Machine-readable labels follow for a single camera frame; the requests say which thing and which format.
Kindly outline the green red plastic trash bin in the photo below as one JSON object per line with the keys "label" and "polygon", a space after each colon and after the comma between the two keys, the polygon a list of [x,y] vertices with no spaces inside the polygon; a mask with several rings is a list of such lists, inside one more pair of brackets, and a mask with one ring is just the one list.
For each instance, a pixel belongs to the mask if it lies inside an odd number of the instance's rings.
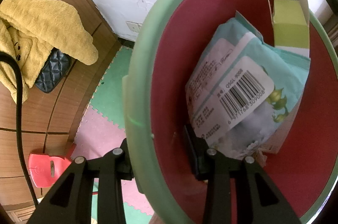
{"label": "green red plastic trash bin", "polygon": [[164,223],[318,223],[337,189],[337,55],[271,21],[302,0],[157,0],[123,78],[140,190]]}

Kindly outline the green foam floor mat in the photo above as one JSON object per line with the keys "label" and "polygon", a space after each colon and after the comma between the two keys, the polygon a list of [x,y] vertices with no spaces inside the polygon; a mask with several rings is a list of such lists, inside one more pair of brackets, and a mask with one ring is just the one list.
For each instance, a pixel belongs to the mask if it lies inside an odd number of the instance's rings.
{"label": "green foam floor mat", "polygon": [[91,107],[107,121],[125,129],[122,79],[128,74],[132,49],[122,46],[92,95]]}

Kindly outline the white wall socket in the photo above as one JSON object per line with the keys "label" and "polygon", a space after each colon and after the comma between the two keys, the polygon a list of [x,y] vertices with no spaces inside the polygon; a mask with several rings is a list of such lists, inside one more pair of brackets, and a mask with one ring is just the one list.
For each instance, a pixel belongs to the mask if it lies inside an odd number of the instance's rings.
{"label": "white wall socket", "polygon": [[131,21],[126,21],[125,22],[127,27],[129,28],[130,31],[134,32],[134,33],[139,33],[142,24],[141,23],[136,23],[136,22],[131,22]]}

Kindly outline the black quilted bag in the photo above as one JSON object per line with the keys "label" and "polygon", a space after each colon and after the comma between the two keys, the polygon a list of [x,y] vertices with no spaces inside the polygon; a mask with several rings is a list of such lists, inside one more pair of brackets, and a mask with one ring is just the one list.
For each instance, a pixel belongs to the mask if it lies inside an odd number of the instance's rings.
{"label": "black quilted bag", "polygon": [[52,49],[35,80],[35,86],[44,93],[52,92],[71,68],[71,64],[72,59],[69,55],[57,48]]}

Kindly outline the pink foam floor mat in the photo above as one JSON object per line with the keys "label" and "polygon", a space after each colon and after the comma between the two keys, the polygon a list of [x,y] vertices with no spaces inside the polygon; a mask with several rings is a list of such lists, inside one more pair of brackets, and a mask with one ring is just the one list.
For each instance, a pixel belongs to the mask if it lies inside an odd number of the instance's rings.
{"label": "pink foam floor mat", "polygon": [[[119,147],[125,139],[125,130],[103,117],[89,106],[82,117],[71,158],[83,156],[95,159]],[[154,214],[146,196],[138,191],[136,181],[122,180],[123,206],[127,223],[148,223]]]}

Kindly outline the green white cardboard box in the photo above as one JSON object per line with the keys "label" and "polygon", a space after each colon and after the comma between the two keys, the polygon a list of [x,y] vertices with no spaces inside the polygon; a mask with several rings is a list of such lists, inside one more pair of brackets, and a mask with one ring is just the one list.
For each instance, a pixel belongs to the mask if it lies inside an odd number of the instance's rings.
{"label": "green white cardboard box", "polygon": [[274,46],[309,57],[308,0],[267,0],[274,33]]}

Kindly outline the yellow fleece garment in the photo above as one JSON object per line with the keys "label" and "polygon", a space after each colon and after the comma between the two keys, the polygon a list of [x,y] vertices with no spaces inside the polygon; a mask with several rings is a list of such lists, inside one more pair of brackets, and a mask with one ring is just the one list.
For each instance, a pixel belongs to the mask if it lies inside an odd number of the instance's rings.
{"label": "yellow fleece garment", "polygon": [[61,0],[1,2],[1,51],[19,66],[23,101],[28,99],[29,90],[53,48],[86,65],[98,60],[93,38],[72,5]]}

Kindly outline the red plastic stool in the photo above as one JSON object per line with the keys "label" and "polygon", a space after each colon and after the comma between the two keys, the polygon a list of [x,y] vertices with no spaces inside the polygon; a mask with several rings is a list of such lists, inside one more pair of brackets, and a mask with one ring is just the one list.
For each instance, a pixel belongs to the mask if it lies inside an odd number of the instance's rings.
{"label": "red plastic stool", "polygon": [[76,144],[73,143],[67,151],[66,156],[30,154],[28,159],[28,168],[35,187],[52,187],[71,164],[71,155],[73,154],[75,148]]}

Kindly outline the teal wet wipes package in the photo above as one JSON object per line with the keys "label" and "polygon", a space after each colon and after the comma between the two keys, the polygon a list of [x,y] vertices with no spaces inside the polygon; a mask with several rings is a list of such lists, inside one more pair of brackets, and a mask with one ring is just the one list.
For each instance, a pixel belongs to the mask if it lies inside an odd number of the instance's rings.
{"label": "teal wet wipes package", "polygon": [[226,157],[252,155],[299,102],[310,63],[266,44],[236,13],[218,26],[185,87],[196,136]]}

